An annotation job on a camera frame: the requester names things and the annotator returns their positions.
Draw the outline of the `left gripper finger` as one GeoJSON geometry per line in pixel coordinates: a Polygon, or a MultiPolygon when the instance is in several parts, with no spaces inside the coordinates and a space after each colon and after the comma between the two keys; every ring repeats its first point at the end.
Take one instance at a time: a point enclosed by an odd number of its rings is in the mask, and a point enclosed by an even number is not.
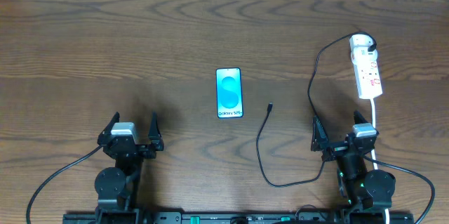
{"type": "Polygon", "coordinates": [[[156,151],[164,151],[164,142],[159,130],[157,118],[157,113],[153,112],[147,137],[156,151]]]}
{"type": "Polygon", "coordinates": [[[112,139],[112,128],[115,123],[118,123],[120,119],[120,114],[116,112],[114,116],[109,121],[108,125],[100,132],[97,140],[99,146],[106,146],[112,139]]]}

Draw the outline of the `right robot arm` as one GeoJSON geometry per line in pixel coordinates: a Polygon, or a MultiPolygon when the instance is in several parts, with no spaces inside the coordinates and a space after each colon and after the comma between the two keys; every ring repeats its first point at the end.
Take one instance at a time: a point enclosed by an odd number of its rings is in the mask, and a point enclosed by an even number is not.
{"type": "Polygon", "coordinates": [[[323,162],[337,162],[340,192],[349,206],[339,210],[341,223],[383,223],[385,211],[392,205],[396,179],[386,171],[369,171],[364,156],[375,149],[378,131],[360,112],[354,112],[351,132],[343,141],[331,142],[320,121],[313,118],[311,150],[322,152],[323,162]]]}

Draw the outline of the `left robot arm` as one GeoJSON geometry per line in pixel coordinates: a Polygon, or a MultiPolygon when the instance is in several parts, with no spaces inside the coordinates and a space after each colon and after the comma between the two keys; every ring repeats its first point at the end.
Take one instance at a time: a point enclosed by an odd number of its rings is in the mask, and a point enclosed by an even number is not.
{"type": "Polygon", "coordinates": [[[115,161],[95,178],[98,206],[96,223],[151,223],[150,212],[136,206],[143,161],[156,158],[164,150],[157,123],[152,114],[147,144],[137,144],[138,133],[133,122],[120,122],[117,112],[98,136],[98,145],[115,161]]]}

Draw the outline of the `Samsung Galaxy smartphone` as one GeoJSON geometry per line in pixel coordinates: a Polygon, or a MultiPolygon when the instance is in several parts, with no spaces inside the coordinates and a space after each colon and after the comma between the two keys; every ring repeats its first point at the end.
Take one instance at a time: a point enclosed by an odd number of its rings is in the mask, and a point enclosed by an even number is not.
{"type": "Polygon", "coordinates": [[[215,71],[217,94],[217,117],[219,119],[242,118],[243,92],[241,69],[218,68],[215,71]]]}

